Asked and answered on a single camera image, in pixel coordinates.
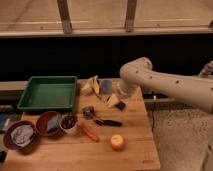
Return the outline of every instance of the wooden table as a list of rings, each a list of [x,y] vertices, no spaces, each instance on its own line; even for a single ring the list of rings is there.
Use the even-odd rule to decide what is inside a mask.
[[[86,124],[100,137],[100,142],[90,140],[79,132],[77,136],[62,134],[46,138],[38,136],[28,147],[20,151],[9,150],[2,170],[4,171],[119,171],[158,170],[160,162],[153,140],[149,119],[141,91],[123,100],[126,108],[108,108],[95,95],[84,96],[78,84],[76,112],[93,105],[96,114],[103,119],[121,121],[122,127],[98,126],[88,120]],[[36,122],[38,115],[23,114],[22,120]],[[123,151],[112,150],[109,139],[121,134],[126,140]]]

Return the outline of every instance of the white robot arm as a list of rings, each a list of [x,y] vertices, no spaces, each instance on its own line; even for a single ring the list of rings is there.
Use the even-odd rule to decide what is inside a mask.
[[[145,57],[123,65],[120,77],[117,92],[121,98],[131,96],[136,87],[144,86],[213,114],[213,79],[155,72]]]

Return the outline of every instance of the brown bowl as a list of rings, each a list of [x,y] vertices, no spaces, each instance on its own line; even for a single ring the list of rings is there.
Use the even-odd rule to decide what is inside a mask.
[[[60,113],[56,111],[48,111],[41,114],[36,122],[36,129],[37,132],[42,136],[54,136],[60,131],[59,125],[56,127],[54,131],[47,132],[47,123],[50,121],[54,116],[60,115]]]
[[[21,125],[30,125],[33,129],[33,135],[31,136],[30,138],[30,142],[28,144],[26,144],[24,147],[23,146],[19,146],[17,145],[16,143],[13,142],[12,138],[11,138],[11,133],[19,126]],[[3,142],[4,142],[4,145],[5,147],[7,147],[8,149],[11,149],[11,150],[19,150],[19,149],[22,149],[22,148],[25,148],[26,146],[28,146],[32,140],[35,138],[36,136],[36,128],[34,126],[34,124],[30,121],[18,121],[16,123],[14,123],[6,132],[6,134],[4,135],[4,138],[3,138]]]

